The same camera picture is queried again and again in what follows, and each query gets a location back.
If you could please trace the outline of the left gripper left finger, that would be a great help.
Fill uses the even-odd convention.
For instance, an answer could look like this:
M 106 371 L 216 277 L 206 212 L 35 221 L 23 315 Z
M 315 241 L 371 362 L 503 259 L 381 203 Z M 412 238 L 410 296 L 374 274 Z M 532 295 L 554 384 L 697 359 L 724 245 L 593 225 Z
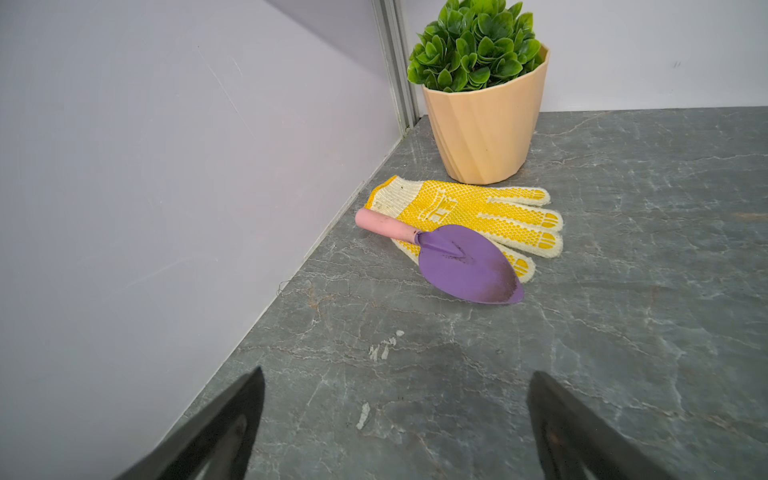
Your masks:
M 152 452 L 123 480 L 245 477 L 265 399 L 261 368 L 240 377 Z

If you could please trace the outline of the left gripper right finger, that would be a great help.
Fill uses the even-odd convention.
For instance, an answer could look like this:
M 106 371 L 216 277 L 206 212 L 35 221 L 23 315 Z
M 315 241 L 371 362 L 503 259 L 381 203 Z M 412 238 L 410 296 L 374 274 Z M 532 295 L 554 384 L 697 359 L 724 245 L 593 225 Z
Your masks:
M 674 479 L 544 371 L 527 406 L 546 479 Z

